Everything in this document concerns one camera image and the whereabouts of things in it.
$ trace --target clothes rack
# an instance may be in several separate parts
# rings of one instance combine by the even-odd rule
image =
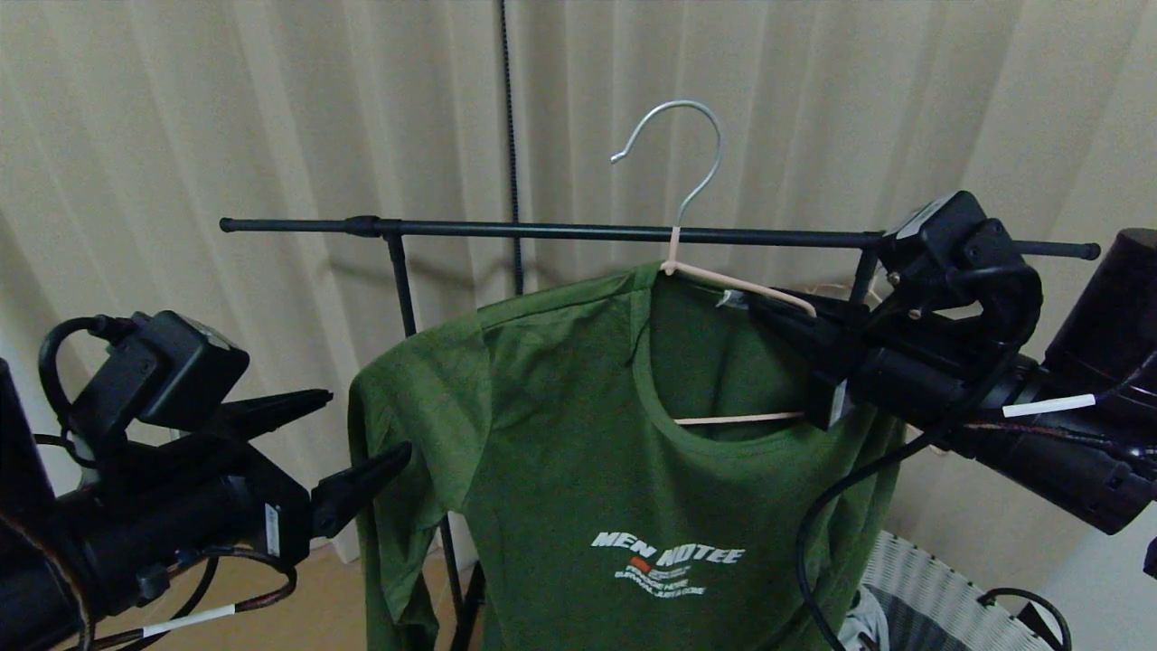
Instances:
[[[382,237],[385,239],[390,261],[393,266],[393,279],[397,284],[401,324],[406,338],[413,336],[418,332],[418,328],[414,320],[413,296],[410,291],[410,273],[406,268],[406,251],[403,244],[403,236],[405,235],[504,237],[515,239],[519,237],[598,239],[609,242],[665,242],[671,238],[670,227],[419,221],[381,219],[374,215],[352,216],[344,220],[222,219],[220,227],[226,232],[345,232],[360,237]],[[684,243],[705,244],[860,249],[860,261],[856,265],[855,280],[852,284],[849,296],[850,301],[860,303],[867,296],[869,282],[876,271],[878,261],[876,244],[882,236],[883,232],[880,231],[684,228],[680,241]],[[1018,241],[1016,242],[1016,246],[1017,251],[1022,254],[1075,257],[1083,259],[1097,259],[1100,256],[1100,245],[1096,243]],[[470,637],[478,616],[478,608],[482,605],[486,579],[482,575],[481,564],[479,564],[474,568],[470,585],[466,587],[465,594],[463,594],[449,518],[442,519],[439,531],[442,535],[447,576],[450,582],[450,594],[457,622],[450,649],[451,651],[465,651],[470,645]]]

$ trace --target beige curtain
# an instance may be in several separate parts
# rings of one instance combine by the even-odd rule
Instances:
[[[507,24],[526,221],[670,223],[709,165],[706,120],[665,114],[607,158],[651,106],[690,97],[718,112],[727,145],[687,225],[878,229],[958,187],[1023,238],[1107,244],[1155,222],[1152,2],[515,1]],[[501,49],[486,1],[3,3],[6,338],[30,358],[60,318],[186,312],[252,355],[238,395],[338,393],[261,446],[305,483],[339,469],[344,389],[401,339],[384,245],[224,235],[216,220],[508,219]],[[662,250],[524,249],[529,289]],[[855,264],[685,251],[780,284],[846,281]],[[410,237],[407,253],[420,327],[511,293],[509,242]],[[1039,356],[1095,265],[1033,262]],[[76,387],[102,354],[71,355]],[[1027,587],[1089,535],[933,452],[906,466],[889,525],[980,583]]]

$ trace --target black rack leg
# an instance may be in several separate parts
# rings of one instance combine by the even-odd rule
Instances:
[[[848,301],[855,304],[864,302],[868,297],[868,287],[871,284],[871,276],[876,273],[876,264],[879,256],[876,249],[868,246],[860,251],[860,264],[856,265],[856,279],[852,282],[852,295]]]
[[[418,333],[418,324],[414,319],[414,298],[410,293],[410,272],[406,269],[406,247],[401,243],[400,232],[389,232],[383,235],[386,246],[390,249],[390,261],[393,264],[393,282],[398,290],[398,304],[401,308],[401,328],[406,338],[412,338]],[[481,598],[481,582],[470,583],[466,599],[462,597],[462,580],[458,578],[458,560],[454,552],[454,537],[450,531],[450,518],[447,516],[439,523],[439,531],[442,533],[442,552],[445,555],[445,575],[450,582],[450,598],[454,600],[454,614],[458,622],[455,630],[455,643],[462,637],[462,629],[467,624],[465,634],[466,644],[470,643],[470,629],[474,628],[474,615],[478,613],[478,601]],[[474,570],[481,579],[481,568]]]

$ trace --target red print mark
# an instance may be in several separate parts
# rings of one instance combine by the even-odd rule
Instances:
[[[642,570],[644,575],[650,572],[650,565],[648,565],[647,561],[643,561],[639,556],[635,556],[634,558],[632,558],[631,560],[631,564],[634,565],[634,567],[636,567],[636,568],[639,568],[640,570]]]

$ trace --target metal hanger hook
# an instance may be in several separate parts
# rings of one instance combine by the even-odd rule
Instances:
[[[701,192],[703,187],[712,182],[712,178],[715,177],[715,172],[720,169],[720,162],[723,161],[723,130],[720,128],[720,118],[715,114],[715,111],[710,110],[707,104],[695,102],[694,99],[672,99],[670,102],[664,102],[651,109],[649,113],[643,116],[643,119],[639,120],[639,125],[635,126],[635,131],[631,134],[631,138],[627,139],[627,146],[624,147],[618,154],[611,156],[611,164],[627,157],[627,154],[631,153],[631,148],[635,146],[635,139],[639,138],[639,133],[642,132],[643,127],[647,126],[647,123],[650,121],[653,117],[668,109],[676,109],[679,106],[695,109],[707,116],[707,119],[712,120],[712,126],[715,127],[715,162],[712,163],[712,168],[707,171],[707,176],[705,176],[703,179],[699,182],[699,185],[695,185],[695,188],[687,194],[687,198],[683,199],[683,202],[679,204],[679,213],[675,217],[676,225],[683,225],[683,213],[687,212],[687,205],[691,202],[691,199],[694,199],[699,192]]]

